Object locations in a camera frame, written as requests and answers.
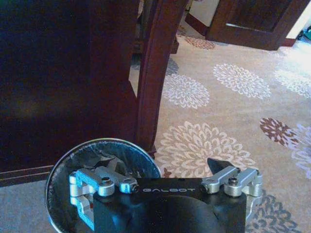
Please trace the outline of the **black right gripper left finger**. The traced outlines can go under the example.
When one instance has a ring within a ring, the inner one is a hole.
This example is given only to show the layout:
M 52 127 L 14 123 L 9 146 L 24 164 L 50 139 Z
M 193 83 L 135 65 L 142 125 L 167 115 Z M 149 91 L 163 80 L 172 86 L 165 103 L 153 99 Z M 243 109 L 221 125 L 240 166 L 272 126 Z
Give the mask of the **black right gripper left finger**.
M 116 164 L 99 166 L 93 170 L 81 168 L 69 175 L 70 203 L 76 206 L 80 219 L 93 231 L 94 211 L 91 205 L 94 193 L 98 193 L 101 197 L 109 197 L 116 189 L 124 194 L 138 191 L 137 180 L 117 173 Z

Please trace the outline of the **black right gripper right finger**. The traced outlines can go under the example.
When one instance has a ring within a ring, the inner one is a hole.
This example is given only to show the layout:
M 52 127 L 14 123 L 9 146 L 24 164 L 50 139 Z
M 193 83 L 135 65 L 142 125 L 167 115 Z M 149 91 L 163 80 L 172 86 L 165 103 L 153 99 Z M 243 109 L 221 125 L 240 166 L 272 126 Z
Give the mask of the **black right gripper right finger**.
M 246 195 L 245 222 L 249 223 L 257 206 L 261 204 L 262 174 L 259 170 L 247 168 L 241 170 L 228 161 L 207 158 L 207 164 L 212 172 L 211 177 L 202 179 L 202 190 L 207 194 L 215 194 L 224 188 L 224 193 L 237 198 L 241 194 Z

